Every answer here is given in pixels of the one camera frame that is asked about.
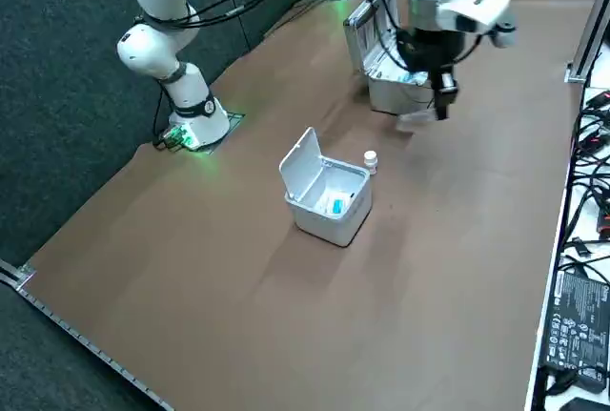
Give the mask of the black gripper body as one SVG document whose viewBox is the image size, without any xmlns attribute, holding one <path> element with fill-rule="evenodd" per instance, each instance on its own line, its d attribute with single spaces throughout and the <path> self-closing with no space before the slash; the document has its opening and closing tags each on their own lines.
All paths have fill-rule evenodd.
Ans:
<svg viewBox="0 0 610 411">
<path fill-rule="evenodd" d="M 456 59 L 465 47 L 465 35 L 458 31 L 396 30 L 399 61 L 409 72 L 432 75 L 454 74 Z"/>
</svg>

